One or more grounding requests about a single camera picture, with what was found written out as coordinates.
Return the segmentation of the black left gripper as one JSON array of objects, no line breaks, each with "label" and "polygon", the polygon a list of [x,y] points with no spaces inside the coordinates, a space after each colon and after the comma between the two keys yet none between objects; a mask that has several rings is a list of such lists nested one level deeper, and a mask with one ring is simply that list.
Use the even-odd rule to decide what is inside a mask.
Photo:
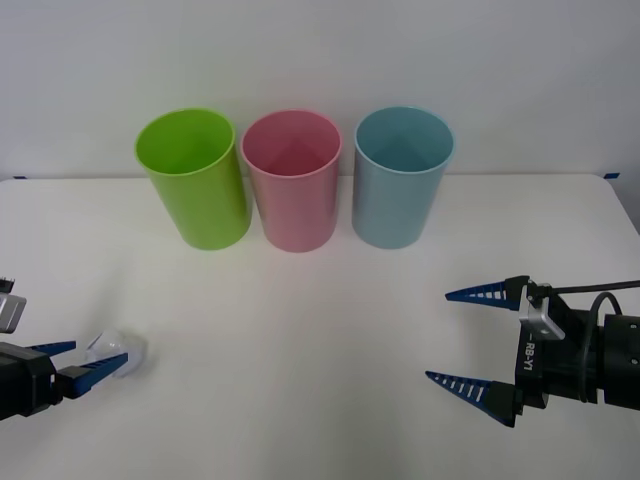
[{"label": "black left gripper", "polygon": [[62,401],[77,399],[128,362],[121,353],[56,372],[50,357],[73,351],[75,341],[21,347],[1,343],[1,419],[28,417]]}]

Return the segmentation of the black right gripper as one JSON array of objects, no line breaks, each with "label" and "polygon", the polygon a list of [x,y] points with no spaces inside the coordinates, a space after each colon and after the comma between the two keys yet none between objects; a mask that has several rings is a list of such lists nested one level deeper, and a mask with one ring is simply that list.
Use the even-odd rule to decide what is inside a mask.
[{"label": "black right gripper", "polygon": [[[484,305],[518,311],[526,275],[445,294],[450,302]],[[501,425],[513,428],[524,405],[547,406],[550,396],[580,400],[578,392],[579,348],[570,340],[535,340],[522,326],[517,348],[515,385],[434,371],[425,375],[457,398],[482,411]]]}]

